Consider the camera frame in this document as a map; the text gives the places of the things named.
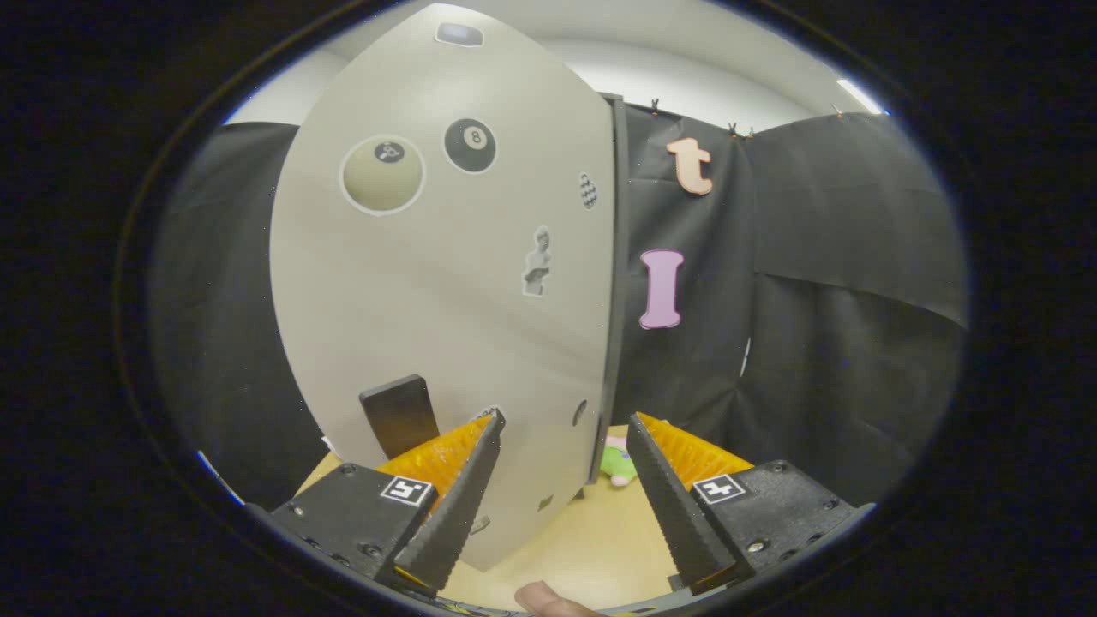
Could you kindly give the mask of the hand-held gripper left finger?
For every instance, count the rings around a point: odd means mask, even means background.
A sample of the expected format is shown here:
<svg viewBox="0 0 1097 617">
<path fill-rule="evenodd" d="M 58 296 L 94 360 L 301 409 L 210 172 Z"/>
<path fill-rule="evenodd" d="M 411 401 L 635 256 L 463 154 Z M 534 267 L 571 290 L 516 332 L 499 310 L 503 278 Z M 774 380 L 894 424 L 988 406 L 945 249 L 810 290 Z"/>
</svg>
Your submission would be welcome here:
<svg viewBox="0 0 1097 617">
<path fill-rule="evenodd" d="M 439 479 L 344 462 L 259 520 L 336 572 L 432 598 L 470 539 L 505 425 L 501 410 L 486 411 L 402 457 Z"/>
</svg>

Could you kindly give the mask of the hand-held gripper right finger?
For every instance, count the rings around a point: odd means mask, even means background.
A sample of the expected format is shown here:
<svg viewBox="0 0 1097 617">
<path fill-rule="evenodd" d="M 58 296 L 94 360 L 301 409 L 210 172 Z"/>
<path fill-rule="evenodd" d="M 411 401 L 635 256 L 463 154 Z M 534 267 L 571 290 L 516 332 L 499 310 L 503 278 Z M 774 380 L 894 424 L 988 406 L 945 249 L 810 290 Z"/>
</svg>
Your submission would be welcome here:
<svg viewBox="0 0 1097 617">
<path fill-rule="evenodd" d="M 771 574 L 872 511 L 789 461 L 749 464 L 646 414 L 630 417 L 626 444 L 680 581 L 694 595 Z"/>
</svg>

